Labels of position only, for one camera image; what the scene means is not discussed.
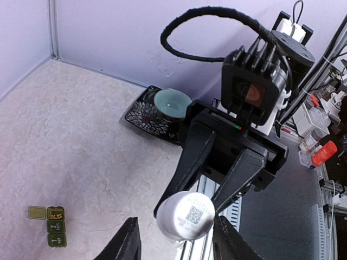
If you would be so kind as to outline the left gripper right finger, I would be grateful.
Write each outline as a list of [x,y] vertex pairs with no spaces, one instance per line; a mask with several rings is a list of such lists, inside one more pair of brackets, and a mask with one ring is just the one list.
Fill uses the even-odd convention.
[[213,226],[214,259],[261,260],[225,216],[216,216]]

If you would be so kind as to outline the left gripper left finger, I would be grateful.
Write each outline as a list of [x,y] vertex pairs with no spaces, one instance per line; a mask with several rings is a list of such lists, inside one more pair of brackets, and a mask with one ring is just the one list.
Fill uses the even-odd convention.
[[142,242],[137,217],[128,218],[94,260],[140,260]]

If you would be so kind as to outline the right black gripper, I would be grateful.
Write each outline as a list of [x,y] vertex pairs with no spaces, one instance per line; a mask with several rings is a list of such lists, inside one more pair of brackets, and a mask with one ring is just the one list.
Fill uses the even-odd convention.
[[204,175],[220,184],[211,199],[219,214],[246,193],[249,185],[266,189],[288,157],[287,146],[278,138],[243,126],[240,120],[200,100],[187,107],[179,140],[181,157],[153,211],[154,217],[166,199],[192,187],[203,165]]

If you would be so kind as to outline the white pill bottle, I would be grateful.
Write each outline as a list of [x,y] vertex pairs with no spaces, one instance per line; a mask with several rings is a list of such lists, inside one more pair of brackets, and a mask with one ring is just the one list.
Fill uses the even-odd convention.
[[209,232],[204,228],[207,221],[207,211],[215,208],[211,200],[203,193],[181,191],[166,199],[159,206],[156,221],[162,234],[171,241],[194,241]]

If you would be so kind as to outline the green weekly pill organizer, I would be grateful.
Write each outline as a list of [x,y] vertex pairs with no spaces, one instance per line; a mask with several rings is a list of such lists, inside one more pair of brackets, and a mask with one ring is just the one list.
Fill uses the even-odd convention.
[[51,248],[67,246],[65,210],[62,206],[28,206],[28,218],[45,220],[47,228],[47,243]]

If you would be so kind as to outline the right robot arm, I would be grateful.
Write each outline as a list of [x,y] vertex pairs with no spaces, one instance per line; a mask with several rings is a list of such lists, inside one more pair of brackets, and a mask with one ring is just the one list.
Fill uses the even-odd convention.
[[177,57],[212,62],[211,57],[189,55],[168,44],[179,25],[204,15],[237,20],[258,37],[250,48],[215,59],[222,63],[221,108],[199,100],[187,107],[179,129],[182,154],[158,203],[207,175],[219,184],[212,202],[220,213],[251,186],[265,189],[285,164],[288,148],[268,135],[272,129],[280,132],[292,115],[288,102],[299,102],[299,84],[315,62],[306,48],[313,32],[305,28],[306,36],[298,42],[235,9],[207,6],[174,19],[160,36],[162,46]]

